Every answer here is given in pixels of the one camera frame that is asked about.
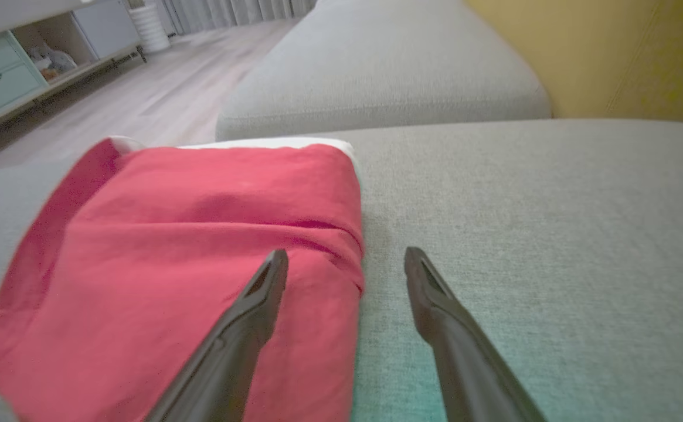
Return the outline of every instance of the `red cloth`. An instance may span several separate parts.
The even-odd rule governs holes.
[[[22,420],[142,420],[272,249],[290,257],[245,420],[348,420],[363,289],[349,158],[90,150],[0,290],[0,393]]]

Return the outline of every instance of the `curtain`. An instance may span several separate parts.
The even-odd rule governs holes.
[[[164,0],[178,34],[306,15],[315,0]]]

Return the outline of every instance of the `gray sofa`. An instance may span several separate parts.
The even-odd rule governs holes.
[[[242,80],[216,136],[550,116],[534,72],[462,0],[324,0]]]
[[[445,420],[403,274],[420,246],[548,420],[683,420],[683,124],[539,120],[536,77],[458,2],[322,0],[218,123],[355,147],[352,419]],[[0,171],[0,280],[72,164]]]

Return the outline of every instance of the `white pot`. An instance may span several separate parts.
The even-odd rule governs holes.
[[[144,53],[156,53],[169,48],[169,38],[159,20],[156,4],[131,9],[130,17],[141,36]]]

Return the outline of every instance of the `floor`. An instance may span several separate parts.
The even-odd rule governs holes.
[[[0,168],[79,156],[109,135],[148,147],[213,142],[235,85],[297,21],[172,38],[172,48],[94,74],[0,126]]]

